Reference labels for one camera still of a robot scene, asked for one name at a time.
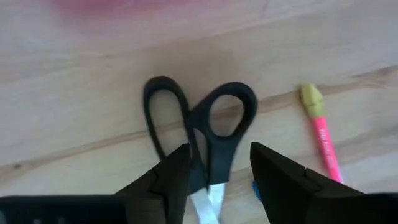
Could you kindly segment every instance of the wooden table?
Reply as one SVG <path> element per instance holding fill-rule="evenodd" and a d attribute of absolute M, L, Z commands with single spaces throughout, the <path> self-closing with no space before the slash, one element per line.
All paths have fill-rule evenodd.
<path fill-rule="evenodd" d="M 141 106 L 157 75 L 174 78 L 191 106 L 231 81 L 257 94 L 224 223 L 266 220 L 250 142 L 325 174 L 297 95 L 303 82 L 325 94 L 346 184 L 398 190 L 398 1 L 80 2 L 0 0 L 0 195 L 112 194 L 158 163 Z M 171 95 L 152 109 L 169 152 L 186 141 Z M 239 109 L 220 99 L 215 130 L 227 132 Z M 196 223 L 187 206 L 185 223 Z"/>

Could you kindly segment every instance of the black scissors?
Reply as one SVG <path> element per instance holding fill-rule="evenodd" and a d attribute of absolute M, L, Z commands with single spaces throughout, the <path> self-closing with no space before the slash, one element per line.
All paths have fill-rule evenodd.
<path fill-rule="evenodd" d="M 189 194 L 197 211 L 200 223 L 218 223 L 224 199 L 225 183 L 229 181 L 232 161 L 236 148 L 252 123 L 257 112 L 257 98 L 250 87 L 243 83 L 231 82 L 219 86 L 206 96 L 192 110 L 182 89 L 171 78 L 161 76 L 150 79 L 144 87 L 144 113 L 150 136 L 160 158 L 166 158 L 160 145 L 150 115 L 150 98 L 160 90 L 173 93 L 180 104 L 183 123 L 191 149 L 192 170 L 189 180 Z M 221 96 L 230 95 L 240 99 L 244 106 L 242 120 L 230 136 L 216 135 L 210 126 L 210 110 Z M 193 129 L 206 137 L 208 165 L 203 165 Z"/>

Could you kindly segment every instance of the scissor blade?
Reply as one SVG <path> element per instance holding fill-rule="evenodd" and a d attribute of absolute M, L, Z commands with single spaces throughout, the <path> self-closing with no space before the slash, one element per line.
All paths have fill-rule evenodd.
<path fill-rule="evenodd" d="M 207 195 L 207 189 L 203 188 L 191 194 L 191 199 L 199 217 L 199 224 L 220 224 Z"/>
<path fill-rule="evenodd" d="M 213 205 L 214 213 L 218 218 L 220 218 L 221 208 L 223 206 L 224 194 L 225 194 L 225 183 L 210 185 L 208 195 L 210 202 Z"/>

